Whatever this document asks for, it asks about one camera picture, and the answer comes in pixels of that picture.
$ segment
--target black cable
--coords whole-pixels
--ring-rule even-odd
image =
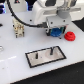
[[[27,23],[21,21],[21,20],[15,15],[13,9],[11,8],[11,5],[10,5],[9,0],[7,0],[7,4],[8,4],[8,7],[9,7],[10,12],[11,12],[12,15],[14,16],[14,18],[15,18],[16,20],[18,20],[20,23],[22,23],[23,25],[29,26],[29,27],[41,27],[42,24],[39,24],[39,25],[30,25],[30,24],[27,24]]]

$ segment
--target red button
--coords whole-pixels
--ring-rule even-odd
[[[73,32],[67,32],[64,37],[68,41],[74,41],[76,38],[76,36]]]

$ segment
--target metal plate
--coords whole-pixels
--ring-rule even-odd
[[[71,16],[69,16],[67,19],[62,19],[58,15],[47,17],[47,22],[49,28],[62,27],[71,23]]]
[[[53,47],[53,55],[50,55],[50,53],[51,48],[26,53],[30,67],[32,68],[46,63],[66,59],[65,55],[58,46]]]

